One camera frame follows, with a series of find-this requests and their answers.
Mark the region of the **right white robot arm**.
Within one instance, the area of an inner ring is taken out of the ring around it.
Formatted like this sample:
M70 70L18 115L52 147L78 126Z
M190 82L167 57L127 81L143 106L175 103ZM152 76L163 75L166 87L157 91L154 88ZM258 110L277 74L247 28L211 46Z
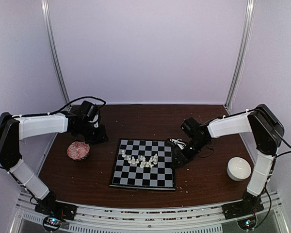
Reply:
M174 169L191 162L213 139L234 134L252 135L255 143L252 151L256 153L256 159L246 188L249 196L239 203L242 214L251 213L258 205L255 197L263 192L272 175L271 171L285 133L283 124L272 110L266 104L259 104L253 109L219 116L205 123L199 123L191 117L182 123L181 129L189 137L189 142L175 138L166 141L172 148L171 167Z

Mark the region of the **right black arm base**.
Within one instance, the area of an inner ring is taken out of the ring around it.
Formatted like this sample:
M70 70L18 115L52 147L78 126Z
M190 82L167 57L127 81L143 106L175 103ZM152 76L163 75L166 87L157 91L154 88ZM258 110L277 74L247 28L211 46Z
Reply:
M222 210L226 220L236 218L238 226L249 231L257 225L256 213L263 211L264 206L259 196L244 192L241 201L224 204Z

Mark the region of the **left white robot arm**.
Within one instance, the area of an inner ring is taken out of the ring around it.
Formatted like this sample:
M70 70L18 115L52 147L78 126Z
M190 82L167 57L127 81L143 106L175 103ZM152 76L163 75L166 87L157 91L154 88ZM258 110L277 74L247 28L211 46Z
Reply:
M58 214L60 205L55 195L24 162L19 150L19 142L29 137L52 133L81 135L86 144L108 141L105 126L100 123L100 107L83 101L75 110L65 109L44 114L0 116L0 168L12 175L36 199L50 216Z

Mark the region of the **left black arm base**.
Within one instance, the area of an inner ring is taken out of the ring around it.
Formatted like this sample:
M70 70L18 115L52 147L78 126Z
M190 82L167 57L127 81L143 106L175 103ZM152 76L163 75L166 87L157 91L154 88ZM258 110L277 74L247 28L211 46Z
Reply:
M44 201L37 201L34 211L46 215L42 226L47 232L59 230L67 220L73 221L77 212L76 205L55 201L50 205Z

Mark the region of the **black grey chessboard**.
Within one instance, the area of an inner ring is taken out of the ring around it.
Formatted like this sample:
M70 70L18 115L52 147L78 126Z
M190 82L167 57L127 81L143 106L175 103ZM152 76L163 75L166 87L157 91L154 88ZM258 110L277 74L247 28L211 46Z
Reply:
M161 140L119 139L109 187L175 191L172 149Z

